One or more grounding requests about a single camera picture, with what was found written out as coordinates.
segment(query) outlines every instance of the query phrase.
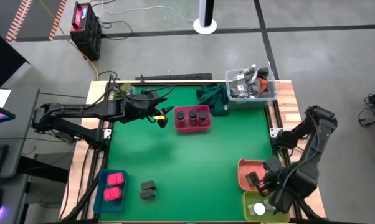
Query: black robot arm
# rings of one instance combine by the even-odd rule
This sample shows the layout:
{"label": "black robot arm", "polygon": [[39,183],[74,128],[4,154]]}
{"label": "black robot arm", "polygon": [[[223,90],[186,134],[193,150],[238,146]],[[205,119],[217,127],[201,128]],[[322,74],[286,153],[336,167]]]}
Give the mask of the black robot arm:
{"label": "black robot arm", "polygon": [[156,91],[142,91],[141,94],[126,96],[119,100],[104,100],[92,105],[63,105],[47,103],[35,110],[31,126],[35,132],[58,131],[57,137],[73,141],[74,137],[86,140],[91,148],[105,149],[102,129],[87,129],[64,118],[98,118],[101,121],[128,123],[137,119],[154,116],[158,125],[167,125],[167,113],[173,107],[157,109],[157,105],[166,100]]}
{"label": "black robot arm", "polygon": [[255,174],[254,185],[262,196],[272,194],[269,204],[275,213],[287,213],[294,200],[301,205],[308,218],[320,218],[304,202],[318,186],[318,163],[330,134],[337,127],[335,115],[319,106],[309,107],[306,118],[291,131],[280,131],[273,139],[273,147],[294,149],[297,142],[309,135],[308,143],[299,161],[282,166],[276,156],[264,162],[267,171],[263,180]]}

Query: orange plate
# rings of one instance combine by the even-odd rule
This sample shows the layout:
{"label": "orange plate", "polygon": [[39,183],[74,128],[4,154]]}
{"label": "orange plate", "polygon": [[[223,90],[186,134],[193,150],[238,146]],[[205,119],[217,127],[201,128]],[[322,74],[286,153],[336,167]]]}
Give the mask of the orange plate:
{"label": "orange plate", "polygon": [[263,168],[263,161],[252,161],[241,159],[239,161],[239,168],[237,169],[237,176],[239,177],[239,185],[246,191],[257,191],[254,186],[250,186],[245,176],[251,172],[257,172],[260,180],[265,177],[265,169]]}

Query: orange striped tape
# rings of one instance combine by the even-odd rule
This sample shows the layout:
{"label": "orange striped tape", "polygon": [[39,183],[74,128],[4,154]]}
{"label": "orange striped tape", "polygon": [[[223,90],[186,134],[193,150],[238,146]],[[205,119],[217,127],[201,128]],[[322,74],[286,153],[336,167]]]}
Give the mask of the orange striped tape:
{"label": "orange striped tape", "polygon": [[23,25],[24,19],[31,7],[31,3],[33,0],[21,0],[19,8],[16,11],[16,15],[14,15],[12,24],[9,28],[9,31],[6,34],[6,40],[13,41],[17,39],[17,35],[19,34],[21,25]]}
{"label": "orange striped tape", "polygon": [[57,10],[57,14],[55,16],[55,21],[53,22],[52,29],[50,30],[49,34],[49,40],[54,40],[55,39],[55,34],[57,31],[57,28],[59,28],[59,22],[60,19],[62,18],[63,10],[65,7],[65,3],[67,0],[61,0],[59,9]]}

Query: table leg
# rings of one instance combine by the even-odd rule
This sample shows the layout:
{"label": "table leg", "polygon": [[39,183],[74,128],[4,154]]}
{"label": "table leg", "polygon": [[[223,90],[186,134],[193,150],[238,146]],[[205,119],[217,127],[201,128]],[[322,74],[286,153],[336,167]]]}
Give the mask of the table leg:
{"label": "table leg", "polygon": [[67,183],[69,178],[69,171],[63,168],[52,166],[35,159],[25,156],[20,157],[19,165],[17,167],[18,174],[29,174],[35,177],[42,177],[45,179]]}

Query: red block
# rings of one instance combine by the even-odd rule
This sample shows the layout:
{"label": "red block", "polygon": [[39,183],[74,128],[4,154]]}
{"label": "red block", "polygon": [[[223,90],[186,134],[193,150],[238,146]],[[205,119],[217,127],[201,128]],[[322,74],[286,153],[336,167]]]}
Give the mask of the red block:
{"label": "red block", "polygon": [[122,173],[109,174],[107,176],[107,184],[110,186],[124,183],[124,175]]}
{"label": "red block", "polygon": [[107,202],[121,198],[121,189],[119,187],[105,189],[104,198]]}

